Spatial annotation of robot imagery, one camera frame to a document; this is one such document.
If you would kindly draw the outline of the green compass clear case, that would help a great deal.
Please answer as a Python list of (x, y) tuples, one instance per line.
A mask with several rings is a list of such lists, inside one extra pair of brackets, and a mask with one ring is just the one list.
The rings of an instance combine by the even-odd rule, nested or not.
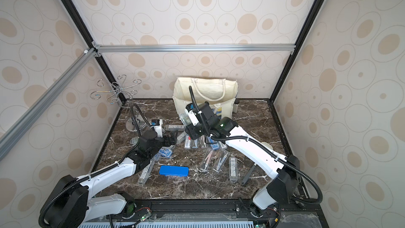
[(193, 124), (188, 113), (180, 114), (179, 118), (185, 127)]

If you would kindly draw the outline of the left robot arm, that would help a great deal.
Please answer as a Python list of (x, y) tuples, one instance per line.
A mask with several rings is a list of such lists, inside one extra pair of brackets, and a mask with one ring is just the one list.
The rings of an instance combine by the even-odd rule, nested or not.
[(177, 132), (159, 133), (155, 125), (139, 135), (137, 143), (121, 159), (79, 177), (62, 177), (40, 210), (42, 228), (77, 228), (103, 215), (115, 215), (133, 204), (123, 193), (95, 197), (110, 185), (141, 172), (163, 147), (177, 142)]

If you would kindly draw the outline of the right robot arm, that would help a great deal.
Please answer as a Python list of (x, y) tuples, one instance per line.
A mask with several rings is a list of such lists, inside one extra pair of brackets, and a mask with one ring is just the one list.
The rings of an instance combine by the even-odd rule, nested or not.
[[(323, 194), (317, 183), (300, 169), (297, 157), (286, 157), (270, 150), (249, 135), (235, 120), (222, 116), (219, 118), (212, 111), (208, 102), (198, 104), (193, 88), (189, 87), (192, 102), (187, 105), (181, 121), (191, 139), (207, 136), (213, 141), (222, 142), (244, 154), (269, 176), (271, 181), (259, 189), (250, 200), (249, 209), (255, 216), (275, 203), (320, 204)], [(302, 199), (294, 196), (300, 179), (308, 181), (317, 193), (317, 198)]]

